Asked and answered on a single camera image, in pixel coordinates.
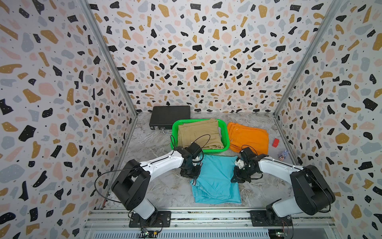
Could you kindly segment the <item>teal pants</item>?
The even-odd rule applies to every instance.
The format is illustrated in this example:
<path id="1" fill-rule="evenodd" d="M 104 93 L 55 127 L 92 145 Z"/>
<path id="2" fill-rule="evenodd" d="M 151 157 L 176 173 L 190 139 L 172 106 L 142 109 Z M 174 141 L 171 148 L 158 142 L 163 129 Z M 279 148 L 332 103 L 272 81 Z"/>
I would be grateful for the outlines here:
<path id="1" fill-rule="evenodd" d="M 237 156 L 205 155 L 200 175 L 190 182 L 196 203 L 241 204 L 238 183 L 232 183 Z"/>

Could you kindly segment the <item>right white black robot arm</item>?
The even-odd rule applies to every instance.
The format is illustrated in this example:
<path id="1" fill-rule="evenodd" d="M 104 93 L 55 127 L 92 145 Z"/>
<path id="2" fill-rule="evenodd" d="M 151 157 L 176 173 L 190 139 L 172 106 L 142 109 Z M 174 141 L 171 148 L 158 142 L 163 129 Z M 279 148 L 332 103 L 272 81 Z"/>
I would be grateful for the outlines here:
<path id="1" fill-rule="evenodd" d="M 314 165 L 297 166 L 273 159 L 266 154 L 257 155 L 251 147 L 241 149 L 235 161 L 232 183 L 256 180 L 254 174 L 271 174 L 292 186 L 293 196 L 279 199 L 266 207 L 269 221 L 305 213 L 313 216 L 328 213 L 335 202 L 335 195 Z"/>

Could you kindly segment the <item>orange pants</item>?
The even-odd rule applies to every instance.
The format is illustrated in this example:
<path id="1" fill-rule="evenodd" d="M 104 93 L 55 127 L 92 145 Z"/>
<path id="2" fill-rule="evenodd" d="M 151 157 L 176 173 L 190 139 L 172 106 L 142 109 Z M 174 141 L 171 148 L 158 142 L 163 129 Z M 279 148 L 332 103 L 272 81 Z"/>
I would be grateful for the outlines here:
<path id="1" fill-rule="evenodd" d="M 230 149 L 239 153 L 242 146 L 249 145 L 257 154 L 268 154 L 269 135 L 266 130 L 230 122 L 227 126 Z"/>

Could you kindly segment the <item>tan pants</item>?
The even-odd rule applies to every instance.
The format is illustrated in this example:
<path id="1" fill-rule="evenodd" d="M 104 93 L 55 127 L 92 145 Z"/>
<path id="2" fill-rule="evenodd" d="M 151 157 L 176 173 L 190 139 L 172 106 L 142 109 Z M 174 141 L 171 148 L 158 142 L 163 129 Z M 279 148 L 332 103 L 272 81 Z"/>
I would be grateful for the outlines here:
<path id="1" fill-rule="evenodd" d="M 204 150 L 224 149 L 218 120 L 208 119 L 178 126 L 178 146 L 188 147 L 193 142 Z"/>

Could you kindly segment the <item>purple pants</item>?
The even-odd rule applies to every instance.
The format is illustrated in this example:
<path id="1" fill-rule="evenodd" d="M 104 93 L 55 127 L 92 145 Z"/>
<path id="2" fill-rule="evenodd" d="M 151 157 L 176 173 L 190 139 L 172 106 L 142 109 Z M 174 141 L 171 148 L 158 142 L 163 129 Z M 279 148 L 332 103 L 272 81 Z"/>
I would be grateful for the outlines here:
<path id="1" fill-rule="evenodd" d="M 188 150 L 188 147 L 182 147 L 182 146 L 177 146 L 174 148 L 174 150 L 181 150 L 181 149 L 184 149 L 184 150 Z"/>

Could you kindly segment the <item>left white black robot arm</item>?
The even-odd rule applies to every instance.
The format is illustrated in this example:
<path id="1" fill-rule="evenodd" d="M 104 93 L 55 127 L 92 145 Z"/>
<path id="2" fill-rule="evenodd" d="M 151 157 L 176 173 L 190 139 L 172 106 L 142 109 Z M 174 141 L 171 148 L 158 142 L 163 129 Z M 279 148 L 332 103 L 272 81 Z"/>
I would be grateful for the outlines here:
<path id="1" fill-rule="evenodd" d="M 132 210 L 146 222 L 152 221 L 158 210 L 146 197 L 150 182 L 178 168 L 182 177 L 197 179 L 202 167 L 200 156 L 203 155 L 202 148 L 193 142 L 152 160 L 137 162 L 132 159 L 120 171 L 111 190 L 126 210 Z"/>

